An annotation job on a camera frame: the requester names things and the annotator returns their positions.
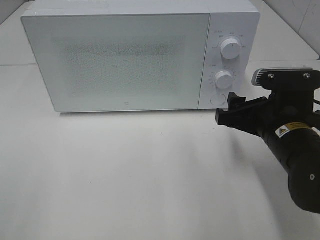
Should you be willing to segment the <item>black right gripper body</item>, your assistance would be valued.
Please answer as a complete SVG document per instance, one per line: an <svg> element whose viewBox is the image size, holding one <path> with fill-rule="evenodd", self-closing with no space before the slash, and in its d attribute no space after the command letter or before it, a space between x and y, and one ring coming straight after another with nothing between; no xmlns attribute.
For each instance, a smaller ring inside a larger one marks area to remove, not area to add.
<svg viewBox="0 0 320 240"><path fill-rule="evenodd" d="M299 130L316 126L314 108L315 90L271 91L269 97L260 97L231 110L238 113L237 130L269 138L284 138Z"/></svg>

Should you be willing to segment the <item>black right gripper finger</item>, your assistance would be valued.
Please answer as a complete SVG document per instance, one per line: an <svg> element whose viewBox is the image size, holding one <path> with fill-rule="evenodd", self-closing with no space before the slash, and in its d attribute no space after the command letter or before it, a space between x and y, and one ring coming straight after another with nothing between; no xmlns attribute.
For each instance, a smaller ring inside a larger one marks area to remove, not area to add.
<svg viewBox="0 0 320 240"><path fill-rule="evenodd" d="M239 114L233 111L217 109L215 113L216 123L220 126L237 129L239 127Z"/></svg>
<svg viewBox="0 0 320 240"><path fill-rule="evenodd" d="M230 92L227 98L228 110L234 110L239 108L243 103L246 102L245 97L238 96L235 92Z"/></svg>

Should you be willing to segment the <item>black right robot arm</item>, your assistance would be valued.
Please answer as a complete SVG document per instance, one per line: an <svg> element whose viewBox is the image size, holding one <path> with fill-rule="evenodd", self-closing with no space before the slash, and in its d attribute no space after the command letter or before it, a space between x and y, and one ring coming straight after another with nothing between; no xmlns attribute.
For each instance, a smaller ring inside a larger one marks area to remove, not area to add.
<svg viewBox="0 0 320 240"><path fill-rule="evenodd" d="M314 90L275 91L246 100L229 93L228 109L216 111L218 125L261 138L288 174L288 190L302 210L320 212L320 114Z"/></svg>

